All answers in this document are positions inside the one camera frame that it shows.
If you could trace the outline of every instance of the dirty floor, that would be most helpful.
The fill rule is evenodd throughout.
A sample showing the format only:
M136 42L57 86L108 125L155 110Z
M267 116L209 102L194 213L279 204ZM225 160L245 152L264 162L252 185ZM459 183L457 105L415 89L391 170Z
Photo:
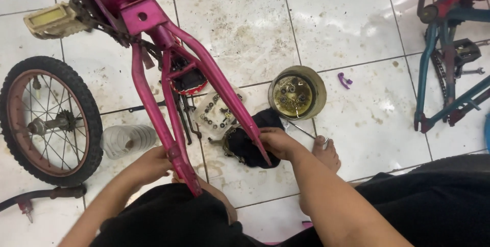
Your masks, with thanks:
M63 60L82 76L101 113L141 105L130 75L131 50L107 35L82 32L60 40L39 40L24 26L28 12L68 0L0 0L0 74L31 56ZM378 172L404 173L422 163L447 156L486 152L485 114L469 113L455 127L439 122L426 135L413 130L415 92L426 26L416 17L417 0L157 0L168 16L210 51L229 81L248 96L251 114L269 107L266 93L278 73L301 64L315 69L325 82L328 98L313 120L296 124L311 134L334 139L342 161L340 177L365 179ZM476 8L488 9L478 2ZM456 39L490 38L489 23L465 22ZM467 69L490 71L490 47ZM353 81L347 90L337 74ZM155 69L146 72L155 99L163 95ZM484 76L458 80L461 94ZM195 105L204 97L190 97ZM435 72L429 67L425 110L442 107ZM162 107L168 121L165 107ZM150 124L145 111L102 116L104 128ZM313 140L290 127L288 133L311 148ZM216 146L193 135L188 147L197 173L222 190L238 209L244 231L263 242L284 240L302 230L308 218L298 206L299 190L291 164L275 169L250 169L226 157ZM52 189L27 173L0 140L0 200L22 192ZM38 199L33 224L15 206L0 213L1 246L54 246L111 178L140 154L117 161L103 157L85 184L84 199ZM162 178L141 189L169 183Z

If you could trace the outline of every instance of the pedal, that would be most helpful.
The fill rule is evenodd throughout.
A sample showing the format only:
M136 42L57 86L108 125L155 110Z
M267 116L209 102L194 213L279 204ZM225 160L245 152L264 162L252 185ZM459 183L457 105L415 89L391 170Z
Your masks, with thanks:
M457 54L454 58L454 65L456 67L463 66L469 62L474 62L482 56L478 45L468 38L454 41L453 44Z
M24 23L39 39L60 39L90 29L77 19L77 13L65 2L24 16Z

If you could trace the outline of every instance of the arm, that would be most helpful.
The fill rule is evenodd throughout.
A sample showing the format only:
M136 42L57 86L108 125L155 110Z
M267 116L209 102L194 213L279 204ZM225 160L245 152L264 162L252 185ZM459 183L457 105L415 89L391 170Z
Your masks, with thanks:
M171 168L162 146L148 150L104 187L58 246L89 246L102 222L118 215L142 186L168 176Z
M260 140L291 162L304 208L325 246L411 246L355 189L279 128Z

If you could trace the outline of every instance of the toe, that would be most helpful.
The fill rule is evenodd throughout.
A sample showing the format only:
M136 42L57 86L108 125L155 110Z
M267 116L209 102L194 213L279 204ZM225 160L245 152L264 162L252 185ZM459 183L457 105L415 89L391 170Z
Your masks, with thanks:
M325 137L318 136L315 138L315 142L313 143L313 150L311 153L314 155L319 155L323 151L323 144L325 143Z

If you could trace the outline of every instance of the dirty oil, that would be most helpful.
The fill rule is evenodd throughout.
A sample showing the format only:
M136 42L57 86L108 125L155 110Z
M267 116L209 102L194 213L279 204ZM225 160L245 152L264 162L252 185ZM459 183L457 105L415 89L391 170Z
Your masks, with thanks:
M273 100L279 112L292 118L302 117L314 105L310 84L297 75L278 79L273 89Z

